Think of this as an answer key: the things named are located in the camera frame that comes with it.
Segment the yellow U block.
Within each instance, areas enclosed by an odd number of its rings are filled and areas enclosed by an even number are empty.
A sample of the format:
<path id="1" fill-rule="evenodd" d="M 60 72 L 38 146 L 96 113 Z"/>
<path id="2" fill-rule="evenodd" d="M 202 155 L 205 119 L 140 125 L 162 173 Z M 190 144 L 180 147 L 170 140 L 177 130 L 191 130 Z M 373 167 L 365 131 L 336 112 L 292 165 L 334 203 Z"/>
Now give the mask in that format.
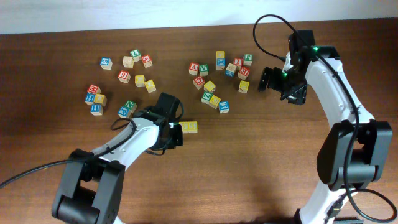
<path id="1" fill-rule="evenodd" d="M 240 93 L 247 93 L 249 89 L 249 82 L 241 80 L 239 83 L 238 91 Z"/>

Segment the yellow S block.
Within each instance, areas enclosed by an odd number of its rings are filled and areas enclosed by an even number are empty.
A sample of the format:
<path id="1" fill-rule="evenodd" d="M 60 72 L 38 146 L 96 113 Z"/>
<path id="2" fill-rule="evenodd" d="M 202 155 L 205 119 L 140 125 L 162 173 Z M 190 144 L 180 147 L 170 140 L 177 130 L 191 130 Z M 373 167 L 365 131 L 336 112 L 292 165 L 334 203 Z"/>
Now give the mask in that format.
<path id="1" fill-rule="evenodd" d="M 185 134 L 185 133 L 188 133 L 188 122 L 186 122 L 186 121 L 181 121 L 181 122 L 179 122 L 179 125 L 181 125 L 181 127 L 182 127 L 182 132 Z"/>

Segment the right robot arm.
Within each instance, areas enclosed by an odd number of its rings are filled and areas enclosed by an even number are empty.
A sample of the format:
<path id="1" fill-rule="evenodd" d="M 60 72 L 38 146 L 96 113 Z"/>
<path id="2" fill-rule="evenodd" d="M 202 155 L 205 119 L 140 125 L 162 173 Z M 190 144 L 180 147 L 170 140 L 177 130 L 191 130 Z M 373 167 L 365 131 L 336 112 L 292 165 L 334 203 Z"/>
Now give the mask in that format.
<path id="1" fill-rule="evenodd" d="M 330 131 L 317 156 L 319 181 L 304 207 L 289 223 L 338 223 L 336 216 L 350 203 L 360 218 L 389 223 L 397 218 L 397 207 L 383 194 L 368 188 L 384 170 L 392 140 L 392 128 L 377 121 L 361 104 L 346 79 L 340 55 L 332 46 L 291 48 L 283 68 L 266 67 L 259 91 L 278 91 L 282 100 L 302 105 L 312 87 L 326 114 Z M 354 201 L 359 192 L 377 195 L 392 208 L 390 218 L 375 218 L 360 210 Z"/>

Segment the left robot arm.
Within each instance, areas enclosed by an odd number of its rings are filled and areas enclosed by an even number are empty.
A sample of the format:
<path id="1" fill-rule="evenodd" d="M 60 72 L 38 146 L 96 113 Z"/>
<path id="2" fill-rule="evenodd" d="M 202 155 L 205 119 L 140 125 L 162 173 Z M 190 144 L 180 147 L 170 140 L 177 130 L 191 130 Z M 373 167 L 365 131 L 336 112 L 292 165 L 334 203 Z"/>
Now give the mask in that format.
<path id="1" fill-rule="evenodd" d="M 182 127 L 165 115 L 141 110 L 125 118 L 112 140 L 90 152 L 77 149 L 58 186 L 52 216 L 65 223 L 120 223 L 125 172 L 145 151 L 163 155 L 183 144 Z"/>

